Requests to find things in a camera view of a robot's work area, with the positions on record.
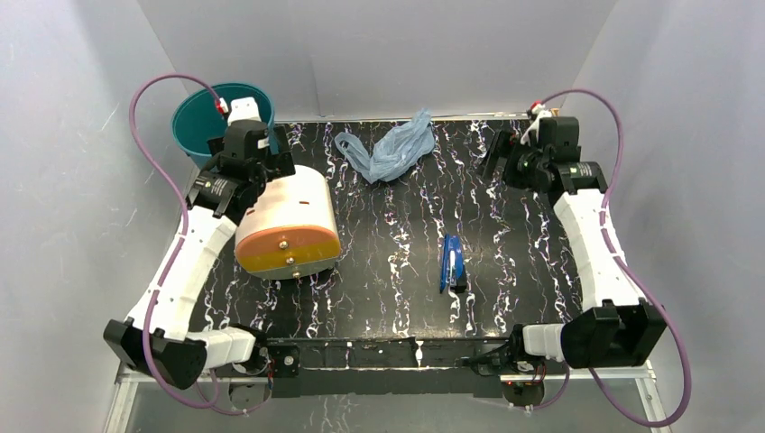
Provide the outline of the cream orange round container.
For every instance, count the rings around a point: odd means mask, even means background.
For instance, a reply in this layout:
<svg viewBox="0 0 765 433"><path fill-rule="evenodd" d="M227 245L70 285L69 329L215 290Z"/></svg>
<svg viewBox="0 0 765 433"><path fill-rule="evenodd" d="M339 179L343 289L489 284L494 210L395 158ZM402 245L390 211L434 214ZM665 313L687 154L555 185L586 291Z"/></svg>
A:
<svg viewBox="0 0 765 433"><path fill-rule="evenodd" d="M289 280L333 268L341 254L333 200L324 175L297 165L270 181L235 233L235 258L264 280Z"/></svg>

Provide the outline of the light blue plastic bag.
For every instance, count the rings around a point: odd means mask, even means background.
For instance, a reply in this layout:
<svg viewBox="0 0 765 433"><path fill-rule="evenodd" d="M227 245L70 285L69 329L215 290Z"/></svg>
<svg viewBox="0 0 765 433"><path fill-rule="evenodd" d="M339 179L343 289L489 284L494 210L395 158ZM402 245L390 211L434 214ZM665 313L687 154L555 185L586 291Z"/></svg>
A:
<svg viewBox="0 0 765 433"><path fill-rule="evenodd" d="M368 183L390 182L413 167L436 147L429 110L420 109L404 124L394 126L368 152L361 140L350 133L339 133L334 144L350 166Z"/></svg>

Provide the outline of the blue stapler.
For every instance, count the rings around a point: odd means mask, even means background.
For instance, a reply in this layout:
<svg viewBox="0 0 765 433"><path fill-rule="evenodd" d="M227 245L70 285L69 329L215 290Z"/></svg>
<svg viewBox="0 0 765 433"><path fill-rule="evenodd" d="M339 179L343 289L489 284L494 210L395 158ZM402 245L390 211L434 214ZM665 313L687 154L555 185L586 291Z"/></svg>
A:
<svg viewBox="0 0 765 433"><path fill-rule="evenodd" d="M446 234L442 242L439 292L451 290L463 293L467 289L467 276L461 241L456 235Z"/></svg>

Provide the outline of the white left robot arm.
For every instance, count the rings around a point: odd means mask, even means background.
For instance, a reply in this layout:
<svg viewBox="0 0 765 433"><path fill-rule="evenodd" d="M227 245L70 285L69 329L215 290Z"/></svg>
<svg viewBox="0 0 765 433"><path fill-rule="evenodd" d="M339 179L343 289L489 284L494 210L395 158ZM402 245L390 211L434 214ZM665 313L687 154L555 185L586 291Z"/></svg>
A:
<svg viewBox="0 0 765 433"><path fill-rule="evenodd" d="M262 200L268 186L296 172L282 126L234 121L208 145L213 155L189 188L174 245L140 300L124 319L110 320L103 332L128 367L179 390L227 364L248 375L268 367L262 331L232 325L191 332L189 321L211 268L247 210Z"/></svg>

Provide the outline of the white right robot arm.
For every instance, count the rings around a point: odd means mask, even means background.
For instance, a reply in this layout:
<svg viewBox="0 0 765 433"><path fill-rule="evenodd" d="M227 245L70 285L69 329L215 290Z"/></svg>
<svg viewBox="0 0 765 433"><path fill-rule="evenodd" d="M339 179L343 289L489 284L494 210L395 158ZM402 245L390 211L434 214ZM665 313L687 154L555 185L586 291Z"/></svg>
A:
<svg viewBox="0 0 765 433"><path fill-rule="evenodd" d="M529 133L497 133L480 164L486 178L501 168L506 185L548 197L582 290L582 312L566 324L513 328L508 360L519 373L532 373L543 360L575 369L640 366L667 327L620 268L624 254L616 240L604 240L611 227L603 205L607 183L598 163L582 161L578 138L576 118L540 118Z"/></svg>

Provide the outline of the teal plastic trash bin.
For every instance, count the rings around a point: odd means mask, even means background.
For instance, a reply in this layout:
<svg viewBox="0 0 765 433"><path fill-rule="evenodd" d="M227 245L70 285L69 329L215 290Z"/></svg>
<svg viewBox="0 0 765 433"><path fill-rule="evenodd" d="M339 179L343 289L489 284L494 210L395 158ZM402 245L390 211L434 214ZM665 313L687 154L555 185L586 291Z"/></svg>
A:
<svg viewBox="0 0 765 433"><path fill-rule="evenodd" d="M227 103L252 97L258 105L262 120L272 129L275 107L270 96L259 87L241 82L226 82L212 88ZM191 94L176 109L171 119L171 130L178 147L201 169L211 158L207 141L222 137L226 120L214 108L213 97L205 90Z"/></svg>

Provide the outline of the black front mounting rail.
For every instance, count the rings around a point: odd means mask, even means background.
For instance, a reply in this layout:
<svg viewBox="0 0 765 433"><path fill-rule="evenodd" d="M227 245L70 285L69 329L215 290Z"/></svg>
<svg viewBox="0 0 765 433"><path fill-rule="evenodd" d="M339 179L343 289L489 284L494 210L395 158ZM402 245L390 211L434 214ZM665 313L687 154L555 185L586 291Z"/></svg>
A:
<svg viewBox="0 0 765 433"><path fill-rule="evenodd" d="M508 337L268 338L255 348L272 363L277 398L328 394L472 393L519 396L556 379L562 366L521 355Z"/></svg>

